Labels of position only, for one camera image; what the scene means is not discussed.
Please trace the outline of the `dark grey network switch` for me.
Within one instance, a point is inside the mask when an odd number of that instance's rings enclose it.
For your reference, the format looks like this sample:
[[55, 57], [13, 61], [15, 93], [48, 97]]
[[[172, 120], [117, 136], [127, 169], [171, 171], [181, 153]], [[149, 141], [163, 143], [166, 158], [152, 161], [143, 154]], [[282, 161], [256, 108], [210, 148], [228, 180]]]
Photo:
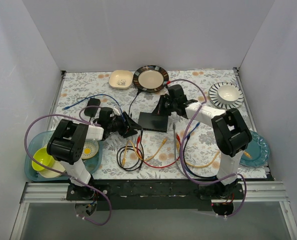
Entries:
[[166, 133], [168, 130], [169, 117], [148, 112], [140, 112], [138, 124], [147, 131]]

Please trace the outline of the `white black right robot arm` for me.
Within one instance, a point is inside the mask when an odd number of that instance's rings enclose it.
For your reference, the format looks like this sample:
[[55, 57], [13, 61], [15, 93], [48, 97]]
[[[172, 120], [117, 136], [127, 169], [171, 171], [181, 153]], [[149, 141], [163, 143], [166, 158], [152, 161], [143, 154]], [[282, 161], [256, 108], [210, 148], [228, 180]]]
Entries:
[[237, 184], [241, 157], [252, 141], [252, 135], [238, 109], [220, 110], [187, 99], [183, 88], [173, 85], [167, 88], [168, 94], [161, 95], [153, 114], [177, 115], [212, 127], [216, 144], [220, 150], [220, 166], [212, 181], [198, 181], [189, 176], [184, 161], [184, 144], [180, 146], [180, 162], [185, 176], [199, 186], [215, 185], [214, 193], [221, 199], [228, 198]]

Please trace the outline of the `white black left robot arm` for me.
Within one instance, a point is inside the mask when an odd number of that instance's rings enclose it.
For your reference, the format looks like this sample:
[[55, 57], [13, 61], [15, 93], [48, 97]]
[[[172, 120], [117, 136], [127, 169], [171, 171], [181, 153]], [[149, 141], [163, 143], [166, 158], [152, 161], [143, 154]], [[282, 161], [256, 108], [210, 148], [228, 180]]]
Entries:
[[62, 119], [51, 136], [46, 151], [59, 161], [69, 175], [73, 190], [82, 199], [90, 200], [95, 194], [94, 181], [82, 160], [86, 141], [104, 141], [110, 134], [123, 138], [136, 135], [142, 127], [124, 111], [120, 115], [110, 107], [102, 107], [94, 124], [74, 123]]

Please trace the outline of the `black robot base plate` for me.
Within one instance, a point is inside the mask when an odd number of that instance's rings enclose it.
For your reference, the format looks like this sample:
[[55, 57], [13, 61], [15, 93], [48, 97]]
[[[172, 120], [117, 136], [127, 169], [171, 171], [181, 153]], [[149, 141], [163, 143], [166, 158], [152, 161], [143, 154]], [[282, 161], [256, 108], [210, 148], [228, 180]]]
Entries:
[[69, 185], [66, 200], [75, 202], [97, 201], [98, 211], [109, 210], [107, 199], [113, 210], [198, 210], [212, 211], [212, 201], [223, 202], [233, 198], [242, 200], [245, 191], [243, 184], [231, 187], [218, 184], [197, 185], [188, 179], [144, 179], [144, 180], [95, 180], [96, 189], [105, 195], [92, 191], [80, 193]]

